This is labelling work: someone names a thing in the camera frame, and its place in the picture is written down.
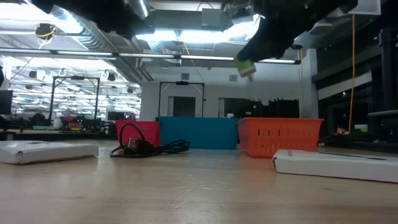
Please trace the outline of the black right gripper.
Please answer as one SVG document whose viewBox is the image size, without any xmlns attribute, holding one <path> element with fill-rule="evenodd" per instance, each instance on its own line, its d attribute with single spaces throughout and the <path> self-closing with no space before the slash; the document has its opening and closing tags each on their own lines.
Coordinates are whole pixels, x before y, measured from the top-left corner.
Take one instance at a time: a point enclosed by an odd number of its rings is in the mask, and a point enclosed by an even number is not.
<svg viewBox="0 0 398 224">
<path fill-rule="evenodd" d="M 295 38 L 316 22 L 336 9 L 347 13 L 357 5 L 358 0 L 253 0 L 254 11 L 268 23 L 260 23 L 252 39 L 238 53 L 238 60 L 280 59 Z"/>
</svg>

